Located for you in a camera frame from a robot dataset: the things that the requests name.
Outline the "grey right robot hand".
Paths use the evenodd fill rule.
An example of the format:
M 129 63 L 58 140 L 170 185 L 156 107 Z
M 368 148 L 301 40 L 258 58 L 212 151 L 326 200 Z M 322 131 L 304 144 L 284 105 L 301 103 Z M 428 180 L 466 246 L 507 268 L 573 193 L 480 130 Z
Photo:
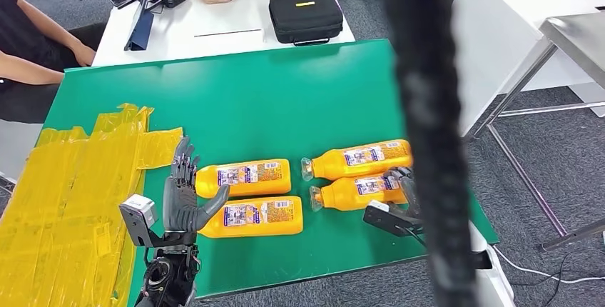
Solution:
M 407 200 L 408 208 L 406 214 L 412 218 L 421 218 L 421 208 L 417 197 L 414 174 L 412 169 L 406 166 L 396 166 L 384 172 L 385 178 L 393 178 L 402 187 L 402 192 Z

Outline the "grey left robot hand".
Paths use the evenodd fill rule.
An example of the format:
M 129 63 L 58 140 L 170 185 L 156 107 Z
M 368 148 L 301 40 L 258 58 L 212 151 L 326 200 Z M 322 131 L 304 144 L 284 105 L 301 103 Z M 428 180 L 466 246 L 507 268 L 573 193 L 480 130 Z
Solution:
M 198 231 L 220 211 L 230 193 L 230 186 L 222 185 L 211 200 L 198 205 L 195 179 L 199 157 L 192 156 L 193 151 L 190 138 L 184 136 L 176 146 L 171 173 L 164 184 L 163 237 L 172 246 L 195 244 Z

